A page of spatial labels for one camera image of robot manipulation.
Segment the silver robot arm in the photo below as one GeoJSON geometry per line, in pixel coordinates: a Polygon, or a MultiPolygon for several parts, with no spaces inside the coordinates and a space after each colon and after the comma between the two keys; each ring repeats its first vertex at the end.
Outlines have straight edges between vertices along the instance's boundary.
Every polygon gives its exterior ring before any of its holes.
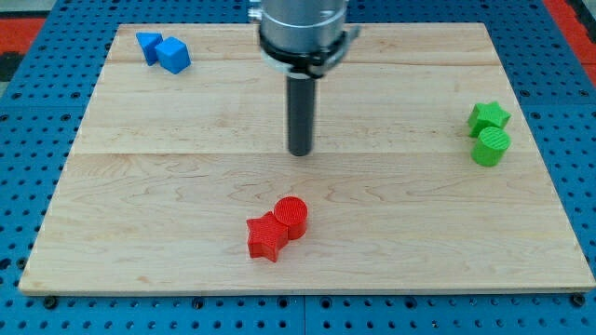
{"type": "Polygon", "coordinates": [[[346,0],[255,0],[249,19],[258,24],[263,60],[292,79],[320,79],[338,66],[359,37],[345,28],[346,0]]]}

